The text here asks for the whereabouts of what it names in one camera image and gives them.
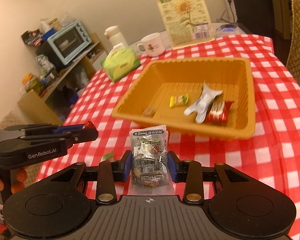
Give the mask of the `orange plastic tray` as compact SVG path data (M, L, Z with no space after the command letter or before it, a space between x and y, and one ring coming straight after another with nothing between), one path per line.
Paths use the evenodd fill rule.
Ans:
M197 124L196 114L184 115L186 106L170 108L170 97L189 95L188 106L199 99L203 83L222 90L216 101L233 101L224 125ZM142 116L153 107L153 117ZM112 117L141 126L166 125L171 132L208 138L249 139L255 131L255 93L251 64L236 57L197 57L155 60L146 65L114 107Z

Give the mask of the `light blue toaster oven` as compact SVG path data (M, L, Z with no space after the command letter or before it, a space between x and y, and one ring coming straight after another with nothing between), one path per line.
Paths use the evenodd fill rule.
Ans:
M81 21L76 20L47 39L62 64L69 64L92 40Z

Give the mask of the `green brown snack bag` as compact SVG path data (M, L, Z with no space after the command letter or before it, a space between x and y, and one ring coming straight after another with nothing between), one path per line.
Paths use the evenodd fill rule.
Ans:
M192 113L197 113L195 119L196 123L203 123L210 104L216 97L222 95L222 93L222 90L212 89L206 83L203 83L202 93L199 99L195 103L187 107L187 109L185 109L184 115L189 116Z

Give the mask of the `green tissue pack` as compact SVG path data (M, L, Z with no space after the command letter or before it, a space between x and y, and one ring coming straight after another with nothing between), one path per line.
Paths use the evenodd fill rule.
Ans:
M140 66L140 60L134 50L123 43L113 47L108 56L101 61L101 67L111 81L117 82Z

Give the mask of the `red white checkered tablecloth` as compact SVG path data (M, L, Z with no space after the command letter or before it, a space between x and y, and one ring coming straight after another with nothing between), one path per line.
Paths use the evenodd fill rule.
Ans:
M170 133L168 148L181 159L213 166L221 161L288 195L296 205L296 220L290 230L300 239L300 87L275 56L272 40L260 35L230 35L179 50L167 50L161 59L185 57L245 57L254 77L256 128L247 140L220 141ZM140 56L141 66L118 82L98 71L79 98L66 124L92 121L99 136L93 142L76 144L64 157L42 164L43 179L72 163L96 166L104 154L120 158L130 148L129 132L136 124L114 119L111 112L134 80L151 61Z

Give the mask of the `blue white small box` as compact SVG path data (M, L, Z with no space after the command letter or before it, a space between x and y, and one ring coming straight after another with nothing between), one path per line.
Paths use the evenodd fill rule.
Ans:
M236 24L222 24L220 27L216 28L215 36L223 37L223 36L235 35L236 29L237 29Z

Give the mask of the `green candy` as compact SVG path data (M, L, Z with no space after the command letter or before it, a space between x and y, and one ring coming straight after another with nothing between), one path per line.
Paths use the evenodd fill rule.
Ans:
M114 152L108 152L102 156L101 161L115 161Z

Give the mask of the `sunflower seed bag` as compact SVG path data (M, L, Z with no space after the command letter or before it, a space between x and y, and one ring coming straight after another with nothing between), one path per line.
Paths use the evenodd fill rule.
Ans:
M172 49L215 39L204 0L156 0Z

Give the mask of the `black refrigerator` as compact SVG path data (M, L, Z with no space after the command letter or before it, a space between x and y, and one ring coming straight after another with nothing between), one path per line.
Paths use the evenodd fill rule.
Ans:
M272 0L225 0L231 20L253 34L271 37L274 31Z

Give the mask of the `yellow wrapped candy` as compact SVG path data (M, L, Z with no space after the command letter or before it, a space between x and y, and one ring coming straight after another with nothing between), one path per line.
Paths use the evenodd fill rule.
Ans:
M189 100L188 94L183 94L183 95L179 95L179 96L171 96L169 107L174 108L174 107L184 106L188 103L188 100Z

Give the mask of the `clear brown candy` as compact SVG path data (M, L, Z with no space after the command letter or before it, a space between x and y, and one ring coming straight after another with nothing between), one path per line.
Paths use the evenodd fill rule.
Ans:
M154 114L155 114L155 109L153 107L147 107L143 111L142 116L153 117Z

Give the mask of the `white mug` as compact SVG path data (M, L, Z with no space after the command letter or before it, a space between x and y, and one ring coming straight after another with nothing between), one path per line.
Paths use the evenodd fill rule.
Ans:
M160 56L166 50L159 33L152 33L143 37L137 44L137 48L150 57Z

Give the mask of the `red candy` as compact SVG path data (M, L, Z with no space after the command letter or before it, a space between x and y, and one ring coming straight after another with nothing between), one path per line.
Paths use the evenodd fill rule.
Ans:
M83 129L96 129L96 127L95 127L95 125L93 124L93 122L87 121L87 122L84 124Z

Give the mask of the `white thermos bottle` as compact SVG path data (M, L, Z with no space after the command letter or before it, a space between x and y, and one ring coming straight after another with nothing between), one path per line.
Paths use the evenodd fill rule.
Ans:
M104 35L110 41L112 46L117 46L118 44L123 44L125 46L125 48L128 47L128 43L127 43L125 37L123 36L123 34L121 33L118 25L108 27L104 31Z

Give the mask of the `glass jar of pickles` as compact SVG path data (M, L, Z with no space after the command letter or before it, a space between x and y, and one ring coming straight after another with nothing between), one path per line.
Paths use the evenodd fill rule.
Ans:
M33 90L36 94L41 95L44 91L44 85L40 82L38 77L32 73L26 74L21 81L23 88L28 93Z

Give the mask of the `wooden shelf unit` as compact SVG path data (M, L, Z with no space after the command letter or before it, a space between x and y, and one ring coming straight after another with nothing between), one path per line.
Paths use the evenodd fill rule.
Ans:
M85 48L57 77L47 84L42 94L29 91L18 101L18 107L35 124L61 125L96 73L93 63L106 53L97 33L89 34L92 44Z

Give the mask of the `red white snack packet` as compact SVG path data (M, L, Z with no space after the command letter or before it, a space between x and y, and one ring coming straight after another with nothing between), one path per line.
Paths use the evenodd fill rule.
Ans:
M229 111L233 101L214 101L208 108L204 122L207 124L223 125L228 122Z

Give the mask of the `clear grey snack packet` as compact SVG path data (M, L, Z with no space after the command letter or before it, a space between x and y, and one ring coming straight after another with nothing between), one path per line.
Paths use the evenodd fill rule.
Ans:
M168 168L166 126L133 129L129 135L132 151L129 194L137 196L174 194Z

